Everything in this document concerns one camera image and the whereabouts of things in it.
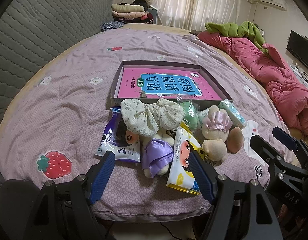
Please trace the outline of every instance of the yellow wet wipes package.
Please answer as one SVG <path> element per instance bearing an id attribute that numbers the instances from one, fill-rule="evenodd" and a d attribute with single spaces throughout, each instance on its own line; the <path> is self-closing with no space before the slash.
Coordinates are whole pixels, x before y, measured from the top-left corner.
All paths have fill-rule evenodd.
<path id="1" fill-rule="evenodd" d="M 200 194 L 198 185 L 189 168 L 190 146 L 204 159 L 201 145 L 194 138 L 187 125 L 182 122 L 176 131 L 174 156 L 166 186 L 192 194 Z"/>

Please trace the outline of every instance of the green blanket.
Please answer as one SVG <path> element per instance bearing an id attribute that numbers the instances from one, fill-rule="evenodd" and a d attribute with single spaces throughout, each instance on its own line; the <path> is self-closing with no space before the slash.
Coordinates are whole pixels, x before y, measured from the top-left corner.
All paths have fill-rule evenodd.
<path id="1" fill-rule="evenodd" d="M 255 26 L 254 23 L 249 21 L 245 21 L 241 25 L 237 25 L 235 23 L 206 23 L 205 27 L 209 33 L 220 33 L 223 36 L 229 38 L 248 38 L 263 53 L 267 54 L 268 52 L 267 49 L 262 47 L 263 43 L 265 43 L 265 40 L 262 37 L 260 30 Z"/>

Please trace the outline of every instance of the air conditioner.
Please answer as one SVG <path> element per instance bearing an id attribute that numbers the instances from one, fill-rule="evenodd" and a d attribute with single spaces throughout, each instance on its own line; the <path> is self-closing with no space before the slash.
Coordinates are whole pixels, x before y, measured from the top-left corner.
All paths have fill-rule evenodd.
<path id="1" fill-rule="evenodd" d="M 263 4 L 272 6 L 282 11 L 287 11 L 287 3 L 285 0 L 260 0 Z"/>

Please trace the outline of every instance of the curtain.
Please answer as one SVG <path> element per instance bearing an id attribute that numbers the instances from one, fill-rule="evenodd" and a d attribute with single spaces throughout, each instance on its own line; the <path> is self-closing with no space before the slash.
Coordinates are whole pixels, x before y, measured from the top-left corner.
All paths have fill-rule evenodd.
<path id="1" fill-rule="evenodd" d="M 236 23 L 241 0 L 147 0 L 162 25 L 204 31 L 204 23 Z"/>

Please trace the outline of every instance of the gray quilted headboard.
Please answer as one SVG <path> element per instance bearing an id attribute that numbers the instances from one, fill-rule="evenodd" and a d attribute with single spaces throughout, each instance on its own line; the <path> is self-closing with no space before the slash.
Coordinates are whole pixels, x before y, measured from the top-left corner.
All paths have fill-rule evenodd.
<path id="1" fill-rule="evenodd" d="M 110 0 L 13 0 L 0 19 L 0 123 L 37 71 L 109 21 Z"/>

